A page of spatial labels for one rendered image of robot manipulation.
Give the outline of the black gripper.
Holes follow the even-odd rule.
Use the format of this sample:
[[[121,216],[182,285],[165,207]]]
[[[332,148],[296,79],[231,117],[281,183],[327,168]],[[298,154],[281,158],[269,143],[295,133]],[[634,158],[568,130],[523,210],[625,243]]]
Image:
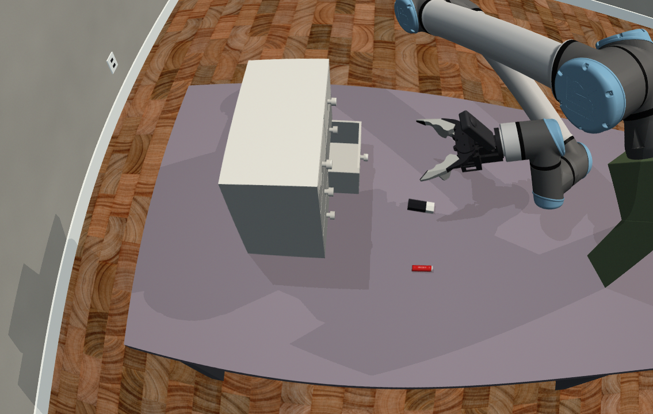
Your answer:
[[[420,181],[428,181],[436,177],[447,180],[453,168],[462,168],[462,172],[473,172],[482,170],[482,163],[503,162],[499,128],[494,128],[495,149],[488,152],[482,145],[462,131],[458,120],[441,118],[440,120],[416,120],[416,122],[421,125],[432,126],[442,138],[452,137],[456,143],[456,145],[453,145],[453,151],[457,151],[457,155],[449,154],[444,162],[435,165],[431,170],[427,170],[421,176]],[[466,170],[468,167],[476,168]]]

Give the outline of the white drawer with knob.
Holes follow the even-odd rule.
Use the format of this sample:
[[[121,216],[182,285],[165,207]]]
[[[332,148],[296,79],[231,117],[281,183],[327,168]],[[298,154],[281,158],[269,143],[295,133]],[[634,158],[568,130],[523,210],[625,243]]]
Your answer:
[[[323,120],[323,138],[321,145],[321,152],[319,158],[319,178],[318,178],[318,192],[319,192],[319,209],[321,209],[322,195],[323,195],[323,174],[324,167],[332,168],[333,160],[327,159],[324,161],[324,153],[326,152],[326,139],[324,139],[324,120]]]

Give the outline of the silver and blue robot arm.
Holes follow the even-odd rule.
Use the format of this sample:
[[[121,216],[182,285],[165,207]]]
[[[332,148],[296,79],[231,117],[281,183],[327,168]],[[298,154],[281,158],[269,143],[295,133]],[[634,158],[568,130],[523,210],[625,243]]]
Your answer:
[[[394,11],[406,32],[462,45],[499,74],[530,119],[499,125],[503,156],[506,162],[530,161],[540,208],[561,207],[564,193],[591,172],[593,161],[536,81],[551,88],[576,128],[603,133],[623,120],[627,157],[653,158],[653,42],[645,29],[606,37],[594,49],[485,15],[470,0],[396,0]]]

